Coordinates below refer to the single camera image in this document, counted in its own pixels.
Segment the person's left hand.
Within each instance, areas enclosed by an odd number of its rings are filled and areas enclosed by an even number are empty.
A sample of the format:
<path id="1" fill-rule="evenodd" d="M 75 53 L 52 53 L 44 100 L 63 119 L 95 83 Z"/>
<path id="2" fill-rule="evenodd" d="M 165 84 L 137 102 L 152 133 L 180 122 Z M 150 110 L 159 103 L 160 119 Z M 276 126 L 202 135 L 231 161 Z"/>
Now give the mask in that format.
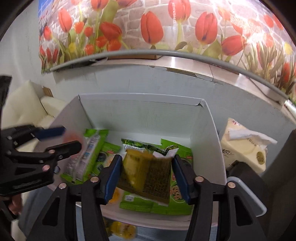
<path id="1" fill-rule="evenodd" d="M 20 194 L 13 196 L 11 198 L 11 203 L 9 204 L 9 210 L 14 215 L 19 215 L 22 212 L 23 205 L 22 205 L 22 197 Z"/>

